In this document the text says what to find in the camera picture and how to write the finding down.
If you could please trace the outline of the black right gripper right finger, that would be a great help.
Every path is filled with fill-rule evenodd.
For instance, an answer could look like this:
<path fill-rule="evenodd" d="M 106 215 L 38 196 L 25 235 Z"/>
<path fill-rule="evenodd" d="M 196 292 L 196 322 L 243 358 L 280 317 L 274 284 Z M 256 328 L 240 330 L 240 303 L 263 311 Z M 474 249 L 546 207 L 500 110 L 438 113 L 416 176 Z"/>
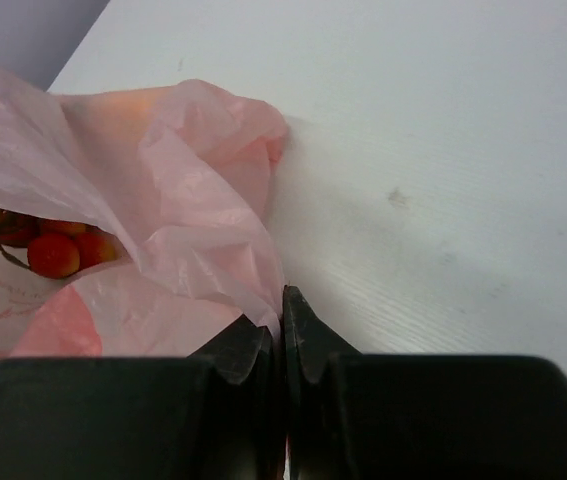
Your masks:
<path fill-rule="evenodd" d="M 567 479 L 567 376 L 535 356 L 364 354 L 283 293 L 294 479 Z"/>

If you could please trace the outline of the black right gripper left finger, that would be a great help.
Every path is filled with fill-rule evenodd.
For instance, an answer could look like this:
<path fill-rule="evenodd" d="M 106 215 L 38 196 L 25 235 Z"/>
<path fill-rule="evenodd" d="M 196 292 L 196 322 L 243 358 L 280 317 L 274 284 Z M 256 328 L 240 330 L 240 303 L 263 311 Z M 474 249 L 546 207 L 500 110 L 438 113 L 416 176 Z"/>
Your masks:
<path fill-rule="evenodd" d="M 186 357 L 0 360 L 0 479 L 279 479 L 277 380 L 246 318 Z"/>

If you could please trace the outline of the red fake berry cluster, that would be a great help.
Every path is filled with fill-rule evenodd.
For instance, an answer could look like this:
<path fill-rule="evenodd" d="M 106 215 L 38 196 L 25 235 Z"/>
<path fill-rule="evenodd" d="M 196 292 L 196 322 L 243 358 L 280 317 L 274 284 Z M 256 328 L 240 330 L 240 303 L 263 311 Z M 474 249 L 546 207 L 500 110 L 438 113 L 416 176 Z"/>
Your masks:
<path fill-rule="evenodd" d="M 1 208 L 0 255 L 13 265 L 54 280 L 118 258 L 113 240 L 95 226 Z"/>

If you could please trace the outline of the pink plastic bag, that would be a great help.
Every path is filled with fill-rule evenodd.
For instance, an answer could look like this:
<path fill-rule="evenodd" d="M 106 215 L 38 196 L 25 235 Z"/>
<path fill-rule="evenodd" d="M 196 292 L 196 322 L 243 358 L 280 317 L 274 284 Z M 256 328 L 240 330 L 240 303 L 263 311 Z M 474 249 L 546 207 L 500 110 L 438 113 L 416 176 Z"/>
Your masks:
<path fill-rule="evenodd" d="M 263 216 L 287 125 L 186 80 L 146 117 L 0 70 L 0 208 L 78 221 L 121 258 L 54 282 L 0 257 L 0 358 L 185 356 L 238 317 L 280 333 L 284 277 Z"/>

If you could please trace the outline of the orange fake fruit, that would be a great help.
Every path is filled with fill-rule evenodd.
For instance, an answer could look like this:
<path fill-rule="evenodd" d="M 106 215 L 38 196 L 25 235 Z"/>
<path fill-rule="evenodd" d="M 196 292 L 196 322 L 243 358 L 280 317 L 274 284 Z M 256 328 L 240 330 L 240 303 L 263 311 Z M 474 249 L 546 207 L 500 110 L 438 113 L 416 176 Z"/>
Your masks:
<path fill-rule="evenodd" d="M 109 92 L 107 103 L 124 116 L 146 117 L 164 95 L 161 88 Z"/>

